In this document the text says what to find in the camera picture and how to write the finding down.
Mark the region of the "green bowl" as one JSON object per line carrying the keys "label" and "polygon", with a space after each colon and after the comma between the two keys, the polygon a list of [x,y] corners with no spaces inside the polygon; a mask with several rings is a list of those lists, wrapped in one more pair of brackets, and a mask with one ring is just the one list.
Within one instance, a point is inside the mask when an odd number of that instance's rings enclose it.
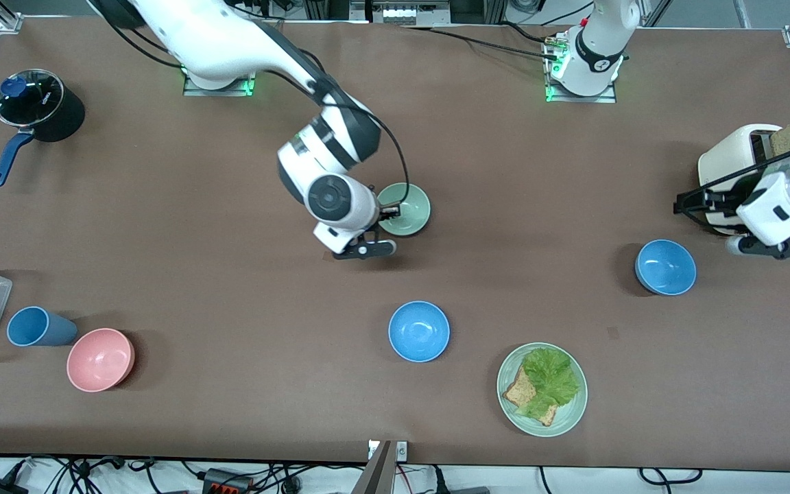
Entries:
{"label": "green bowl", "polygon": [[423,229],[431,215],[431,203],[417,185],[395,183],[377,194],[381,205],[399,201],[399,216],[379,222],[381,228],[395,237],[410,237]]}

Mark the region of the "blue bowl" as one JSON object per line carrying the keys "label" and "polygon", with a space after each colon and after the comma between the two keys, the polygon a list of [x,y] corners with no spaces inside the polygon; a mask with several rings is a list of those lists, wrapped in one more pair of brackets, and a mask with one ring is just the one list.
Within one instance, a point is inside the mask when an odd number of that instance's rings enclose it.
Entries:
{"label": "blue bowl", "polygon": [[683,245],[670,239],[655,239],[637,253],[634,274],[650,293],[676,296],[686,294],[694,286],[698,269]]}
{"label": "blue bowl", "polygon": [[444,353],[451,340],[451,323],[435,304],[408,301],[392,313],[387,334],[401,359],[432,362]]}

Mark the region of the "pink bowl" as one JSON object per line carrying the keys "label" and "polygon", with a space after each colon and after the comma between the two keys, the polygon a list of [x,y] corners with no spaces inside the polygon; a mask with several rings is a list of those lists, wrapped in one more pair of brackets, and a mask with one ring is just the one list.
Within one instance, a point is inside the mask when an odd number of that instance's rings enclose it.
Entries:
{"label": "pink bowl", "polygon": [[70,384],[82,392],[110,390],[134,368],[134,344],[118,329],[99,328],[79,338],[69,351]]}

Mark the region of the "cream white toaster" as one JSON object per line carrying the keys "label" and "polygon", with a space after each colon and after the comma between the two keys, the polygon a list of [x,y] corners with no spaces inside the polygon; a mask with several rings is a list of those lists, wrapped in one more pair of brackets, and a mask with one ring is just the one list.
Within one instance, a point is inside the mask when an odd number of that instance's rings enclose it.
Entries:
{"label": "cream white toaster", "polygon": [[[781,129],[781,126],[755,123],[740,126],[726,138],[706,151],[698,160],[698,178],[700,185],[724,177],[740,169],[756,165],[770,156],[770,136]],[[733,178],[711,187],[714,191],[723,191],[733,188],[739,179],[760,178],[755,177],[762,171],[755,171],[739,178]]]}

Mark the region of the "grey control box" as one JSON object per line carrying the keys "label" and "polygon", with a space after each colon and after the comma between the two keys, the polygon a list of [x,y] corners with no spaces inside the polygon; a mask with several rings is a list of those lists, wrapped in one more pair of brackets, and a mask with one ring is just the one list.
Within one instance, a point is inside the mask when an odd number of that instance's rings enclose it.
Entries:
{"label": "grey control box", "polygon": [[433,27],[448,25],[451,18],[449,0],[369,0],[375,23]]}

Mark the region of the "brown bread slice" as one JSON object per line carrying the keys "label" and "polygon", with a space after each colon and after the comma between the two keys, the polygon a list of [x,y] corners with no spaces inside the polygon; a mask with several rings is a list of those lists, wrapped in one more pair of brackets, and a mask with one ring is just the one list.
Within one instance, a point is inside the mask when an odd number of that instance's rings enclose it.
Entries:
{"label": "brown bread slice", "polygon": [[552,426],[559,408],[555,401],[538,393],[523,366],[518,368],[502,397],[517,407],[518,415],[536,420],[544,427]]}

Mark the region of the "green lettuce leaf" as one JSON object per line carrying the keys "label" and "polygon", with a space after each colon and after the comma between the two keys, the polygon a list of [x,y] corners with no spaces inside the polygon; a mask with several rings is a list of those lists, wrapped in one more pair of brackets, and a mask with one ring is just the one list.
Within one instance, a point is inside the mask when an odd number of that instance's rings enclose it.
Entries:
{"label": "green lettuce leaf", "polygon": [[536,349],[523,358],[523,370],[535,388],[536,396],[518,406],[517,413],[542,420],[552,407],[570,403],[580,390],[579,378],[573,371],[573,360],[555,349]]}

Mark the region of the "grey metal beam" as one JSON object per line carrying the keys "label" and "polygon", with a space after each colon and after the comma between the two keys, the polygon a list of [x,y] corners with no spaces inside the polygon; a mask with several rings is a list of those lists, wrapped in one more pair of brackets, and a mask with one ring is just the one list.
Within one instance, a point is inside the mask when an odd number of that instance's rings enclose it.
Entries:
{"label": "grey metal beam", "polygon": [[350,494],[393,494],[398,442],[380,441]]}

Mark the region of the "green plate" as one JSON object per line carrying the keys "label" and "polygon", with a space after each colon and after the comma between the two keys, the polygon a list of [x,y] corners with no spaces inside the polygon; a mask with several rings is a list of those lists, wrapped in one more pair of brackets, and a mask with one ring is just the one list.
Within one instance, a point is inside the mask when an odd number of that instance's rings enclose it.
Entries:
{"label": "green plate", "polygon": [[[580,390],[577,392],[573,400],[558,408],[557,415],[552,426],[544,427],[536,420],[525,418],[518,415],[517,407],[508,403],[502,394],[507,390],[509,384],[514,381],[518,368],[523,365],[523,358],[530,352],[536,349],[555,349],[564,351],[573,360],[573,371],[577,378],[579,378]],[[571,356],[568,351],[558,347],[554,344],[545,342],[534,342],[524,344],[511,351],[507,357],[502,361],[499,367],[498,375],[496,375],[496,397],[498,397],[499,405],[502,412],[508,421],[517,427],[524,434],[540,438],[553,438],[566,434],[573,429],[580,420],[583,418],[584,410],[588,403],[588,385],[586,376],[579,365],[579,362]]]}

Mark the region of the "black red power strip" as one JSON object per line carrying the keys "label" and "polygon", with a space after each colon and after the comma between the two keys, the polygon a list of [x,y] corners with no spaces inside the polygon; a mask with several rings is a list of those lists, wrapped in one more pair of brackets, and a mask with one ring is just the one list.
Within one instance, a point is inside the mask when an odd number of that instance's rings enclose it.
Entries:
{"label": "black red power strip", "polygon": [[201,494],[248,494],[252,486],[251,475],[210,468],[204,472]]}

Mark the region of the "blue cup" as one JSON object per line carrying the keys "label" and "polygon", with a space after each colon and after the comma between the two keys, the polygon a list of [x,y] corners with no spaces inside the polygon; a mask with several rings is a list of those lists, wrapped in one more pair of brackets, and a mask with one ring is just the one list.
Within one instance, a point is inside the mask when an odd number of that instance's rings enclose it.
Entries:
{"label": "blue cup", "polygon": [[10,319],[7,338],[17,347],[68,345],[77,338],[74,322],[43,307],[23,307]]}

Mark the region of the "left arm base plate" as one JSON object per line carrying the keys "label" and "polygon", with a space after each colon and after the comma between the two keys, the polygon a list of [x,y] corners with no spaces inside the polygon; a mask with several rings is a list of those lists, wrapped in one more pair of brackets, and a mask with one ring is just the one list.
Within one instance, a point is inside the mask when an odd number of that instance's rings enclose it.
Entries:
{"label": "left arm base plate", "polygon": [[624,62],[624,57],[614,64],[614,68],[609,70],[608,85],[604,91],[594,95],[581,95],[574,93],[567,88],[562,81],[567,74],[574,74],[575,70],[570,67],[574,58],[568,52],[568,40],[565,38],[566,32],[558,32],[555,36],[548,36],[542,42],[542,53],[549,58],[544,61],[544,90],[546,102],[571,102],[571,103],[601,103],[613,104],[617,102],[617,90],[615,81],[619,75],[620,66]]}

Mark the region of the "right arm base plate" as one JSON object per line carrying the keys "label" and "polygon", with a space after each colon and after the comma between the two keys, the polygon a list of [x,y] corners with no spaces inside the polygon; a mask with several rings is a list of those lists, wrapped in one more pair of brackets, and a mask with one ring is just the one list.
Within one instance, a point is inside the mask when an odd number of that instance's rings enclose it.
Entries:
{"label": "right arm base plate", "polygon": [[195,79],[191,72],[181,66],[184,75],[184,88],[182,94],[185,97],[251,97],[254,93],[256,72],[245,75],[244,78],[232,81],[228,86],[216,89],[207,89],[195,84]]}

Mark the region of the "white metal bracket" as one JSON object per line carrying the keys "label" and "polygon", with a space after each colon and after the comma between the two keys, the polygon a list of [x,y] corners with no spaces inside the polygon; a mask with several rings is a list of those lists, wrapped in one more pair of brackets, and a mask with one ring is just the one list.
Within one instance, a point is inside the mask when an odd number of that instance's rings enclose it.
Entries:
{"label": "white metal bracket", "polygon": [[[368,442],[368,460],[371,460],[374,454],[376,453],[377,448],[382,444],[382,441],[379,440],[369,440]],[[406,463],[407,462],[407,454],[408,454],[408,442],[405,440],[400,440],[395,442],[395,447],[393,447],[395,451],[396,460],[399,463]]]}

